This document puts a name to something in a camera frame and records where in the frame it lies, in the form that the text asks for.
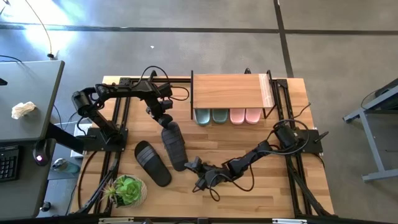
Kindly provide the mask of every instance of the tissue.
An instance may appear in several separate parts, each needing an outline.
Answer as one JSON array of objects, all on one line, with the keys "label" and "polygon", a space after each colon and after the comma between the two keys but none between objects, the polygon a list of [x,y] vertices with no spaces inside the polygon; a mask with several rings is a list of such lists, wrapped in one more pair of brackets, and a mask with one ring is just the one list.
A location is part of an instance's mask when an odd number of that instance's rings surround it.
[{"label": "tissue", "polygon": [[21,116],[24,116],[25,114],[34,110],[35,107],[36,105],[30,101],[27,103],[18,103],[12,108],[11,117],[14,119],[19,119]]}]

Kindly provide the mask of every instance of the concrete floor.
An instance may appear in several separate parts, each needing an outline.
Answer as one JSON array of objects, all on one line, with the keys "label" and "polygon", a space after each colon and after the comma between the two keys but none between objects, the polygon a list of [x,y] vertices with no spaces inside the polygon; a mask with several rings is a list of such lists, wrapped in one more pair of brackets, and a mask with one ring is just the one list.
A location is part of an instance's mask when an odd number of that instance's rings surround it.
[{"label": "concrete floor", "polygon": [[[24,1],[10,2],[12,7],[4,9],[0,22],[37,22]],[[273,0],[29,2],[45,24],[278,29]],[[286,29],[325,31],[319,35],[287,34],[286,44],[294,77],[305,79],[314,122],[320,131],[330,132],[323,140],[323,147],[336,214],[397,222],[398,179],[362,182],[361,175],[376,171],[376,165],[359,121],[345,124],[341,118],[358,108],[369,92],[397,78],[398,35],[378,35],[377,32],[375,35],[330,35],[328,30],[398,30],[398,2],[279,2]],[[285,45],[279,34],[49,33],[53,51],[66,63],[56,100],[63,121],[75,111],[70,101],[74,91],[101,82],[104,75],[139,75],[148,65],[161,66],[172,75],[188,75],[190,70],[238,73],[250,67],[252,72],[271,69],[275,77],[287,76],[285,62],[289,61],[282,53]],[[47,60],[45,55],[49,51],[47,38],[39,26],[27,30],[0,30],[0,46],[1,54],[25,61]],[[57,211],[59,214],[65,213],[70,195],[65,194],[60,199],[58,195],[52,197],[51,191],[72,192],[75,180],[66,181],[70,182],[49,185],[46,196],[62,208]]]}]

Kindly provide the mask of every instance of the wooden table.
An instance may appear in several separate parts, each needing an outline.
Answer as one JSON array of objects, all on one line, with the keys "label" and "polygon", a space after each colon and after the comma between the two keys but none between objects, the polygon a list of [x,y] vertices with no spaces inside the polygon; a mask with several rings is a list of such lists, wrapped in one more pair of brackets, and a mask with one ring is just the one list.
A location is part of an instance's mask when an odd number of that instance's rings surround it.
[{"label": "wooden table", "polygon": [[[119,83],[116,76],[104,77],[103,83]],[[308,104],[304,80],[301,78],[288,78],[290,99],[293,113],[298,114]],[[188,83],[174,83],[175,86],[184,86],[189,89]],[[186,91],[179,88],[173,89],[174,97],[185,98]],[[108,100],[101,113],[105,118],[111,119],[115,100]],[[252,165],[255,176],[255,188],[251,192],[243,192],[232,183],[222,183],[215,187],[221,195],[221,200],[215,202],[211,199],[209,191],[192,193],[192,188],[198,177],[189,170],[177,172],[173,170],[170,159],[164,149],[160,132],[162,127],[152,120],[145,112],[146,105],[137,98],[131,98],[127,128],[129,136],[126,151],[122,154],[119,175],[134,174],[142,179],[148,187],[146,201],[137,208],[114,208],[112,216],[134,217],[224,217],[224,218],[270,218],[293,217],[292,199],[290,196],[289,181],[285,158],[278,155],[269,155]],[[119,111],[120,123],[123,107]],[[228,159],[243,156],[263,141],[272,125],[276,123],[278,115],[274,110],[266,119],[252,125],[243,123],[233,125],[229,121],[225,124],[211,123],[201,127],[190,119],[190,102],[174,101],[174,108],[167,111],[173,116],[185,139],[185,147],[189,161],[195,156],[201,157],[203,162],[210,162],[219,166]],[[313,128],[310,108],[307,108],[298,118],[309,128]],[[134,157],[134,148],[142,140],[149,141],[161,156],[164,164],[172,175],[171,183],[166,187],[157,186],[145,173]],[[271,143],[277,144],[274,135]],[[81,186],[81,201],[84,204],[100,179],[103,163],[103,152],[98,152],[88,164]],[[319,158],[311,154],[303,154],[303,166],[307,185],[317,200],[330,213],[333,207],[330,200],[325,171]],[[251,186],[251,175],[247,171],[237,180],[237,184],[245,188]],[[75,194],[71,211],[77,210],[77,194]],[[303,209],[303,198],[298,190],[300,208]]]}]

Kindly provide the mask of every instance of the black slipper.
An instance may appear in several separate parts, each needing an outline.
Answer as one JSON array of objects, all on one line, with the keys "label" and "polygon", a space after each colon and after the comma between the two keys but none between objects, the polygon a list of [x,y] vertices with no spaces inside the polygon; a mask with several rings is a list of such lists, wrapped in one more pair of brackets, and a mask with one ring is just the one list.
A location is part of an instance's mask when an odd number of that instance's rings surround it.
[{"label": "black slipper", "polygon": [[177,171],[185,170],[184,164],[188,162],[188,157],[185,152],[184,138],[176,122],[170,122],[168,128],[162,130],[162,140],[173,168]]},{"label": "black slipper", "polygon": [[172,181],[169,170],[149,142],[139,142],[134,151],[134,155],[138,163],[157,185],[165,187]]}]

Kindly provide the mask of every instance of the wooden shelf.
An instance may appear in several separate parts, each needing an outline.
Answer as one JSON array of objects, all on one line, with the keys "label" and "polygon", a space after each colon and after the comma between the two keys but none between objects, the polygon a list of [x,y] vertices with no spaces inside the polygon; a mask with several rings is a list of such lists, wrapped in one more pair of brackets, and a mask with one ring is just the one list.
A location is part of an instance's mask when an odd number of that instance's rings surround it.
[{"label": "wooden shelf", "polygon": [[271,108],[267,74],[194,74],[193,108]]}]

